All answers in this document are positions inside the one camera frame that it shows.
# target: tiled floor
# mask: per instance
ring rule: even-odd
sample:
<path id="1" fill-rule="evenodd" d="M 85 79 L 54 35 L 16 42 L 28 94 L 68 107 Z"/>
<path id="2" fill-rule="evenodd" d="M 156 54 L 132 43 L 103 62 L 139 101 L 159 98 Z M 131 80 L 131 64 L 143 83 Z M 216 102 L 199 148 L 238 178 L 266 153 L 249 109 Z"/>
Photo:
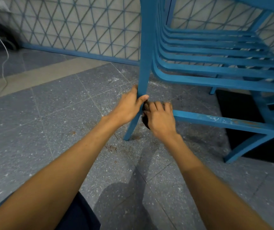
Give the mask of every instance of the tiled floor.
<path id="1" fill-rule="evenodd" d="M 7 74 L 58 63 L 71 56 L 13 54 Z M 89 132 L 136 83 L 139 68 L 108 63 L 0 98 L 0 201 Z M 151 77 L 150 100 L 174 109 L 219 115 L 208 88 L 170 85 Z M 102 229 L 204 229 L 173 158 L 139 123 L 130 141 L 120 128 L 103 148 L 80 192 Z M 177 123 L 192 151 L 274 227 L 274 164 L 240 158 L 231 165 L 224 129 Z"/>

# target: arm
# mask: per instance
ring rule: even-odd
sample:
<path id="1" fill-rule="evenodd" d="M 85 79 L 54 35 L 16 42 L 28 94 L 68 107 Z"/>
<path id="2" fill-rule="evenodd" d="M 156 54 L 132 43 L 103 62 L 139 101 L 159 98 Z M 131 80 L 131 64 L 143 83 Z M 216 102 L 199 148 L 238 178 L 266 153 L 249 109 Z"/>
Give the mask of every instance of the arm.
<path id="1" fill-rule="evenodd" d="M 175 159 L 208 230 L 272 229 L 190 151 L 176 132 L 170 103 L 145 107 L 149 128 Z"/>
<path id="2" fill-rule="evenodd" d="M 86 136 L 25 182 L 0 207 L 0 229 L 54 229 L 108 139 L 131 121 L 141 104 L 137 86 Z"/>

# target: white cable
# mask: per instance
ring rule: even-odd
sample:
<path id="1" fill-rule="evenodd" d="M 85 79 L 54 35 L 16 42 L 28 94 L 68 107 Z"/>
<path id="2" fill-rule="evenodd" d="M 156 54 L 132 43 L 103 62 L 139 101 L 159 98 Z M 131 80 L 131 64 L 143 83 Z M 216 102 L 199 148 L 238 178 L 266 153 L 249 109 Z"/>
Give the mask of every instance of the white cable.
<path id="1" fill-rule="evenodd" d="M 6 86 L 7 86 L 7 81 L 6 81 L 5 77 L 4 77 L 4 64 L 6 63 L 6 61 L 8 61 L 8 59 L 9 59 L 9 54 L 8 54 L 8 51 L 7 51 L 6 46 L 4 45 L 4 43 L 2 42 L 1 39 L 0 39 L 0 42 L 1 42 L 2 45 L 4 46 L 4 48 L 5 48 L 5 50 L 6 50 L 6 53 L 7 53 L 7 59 L 2 63 L 2 78 L 3 78 L 4 81 L 5 81 L 5 85 L 4 85 L 4 87 L 0 90 L 0 93 L 1 93 L 1 92 L 6 88 Z"/>

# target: blue baseboard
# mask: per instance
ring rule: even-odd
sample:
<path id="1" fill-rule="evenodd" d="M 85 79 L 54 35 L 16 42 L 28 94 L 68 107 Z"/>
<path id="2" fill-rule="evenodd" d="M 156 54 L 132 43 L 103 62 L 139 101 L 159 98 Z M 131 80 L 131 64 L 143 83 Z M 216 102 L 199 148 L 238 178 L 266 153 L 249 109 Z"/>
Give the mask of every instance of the blue baseboard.
<path id="1" fill-rule="evenodd" d="M 85 58 L 96 59 L 96 60 L 105 60 L 105 61 L 110 61 L 110 62 L 139 66 L 139 61 L 127 60 L 127 59 L 116 58 L 116 57 L 111 57 L 111 56 L 91 54 L 91 53 L 80 52 L 80 51 L 72 51 L 72 50 L 65 50 L 65 49 L 59 49 L 59 48 L 53 48 L 53 47 L 39 46 L 39 45 L 30 44 L 30 43 L 22 43 L 21 47 L 33 49 L 33 50 L 48 51 L 48 52 L 61 53 L 61 54 L 85 57 Z"/>

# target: dark pants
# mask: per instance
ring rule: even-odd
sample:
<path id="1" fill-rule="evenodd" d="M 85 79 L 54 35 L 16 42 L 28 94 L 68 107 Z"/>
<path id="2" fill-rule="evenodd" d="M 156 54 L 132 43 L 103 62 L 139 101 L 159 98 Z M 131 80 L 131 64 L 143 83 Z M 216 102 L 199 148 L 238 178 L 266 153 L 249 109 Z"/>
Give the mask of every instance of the dark pants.
<path id="1" fill-rule="evenodd" d="M 0 206 L 10 197 L 0 202 Z M 55 230 L 98 230 L 100 222 L 81 193 L 77 193 Z"/>

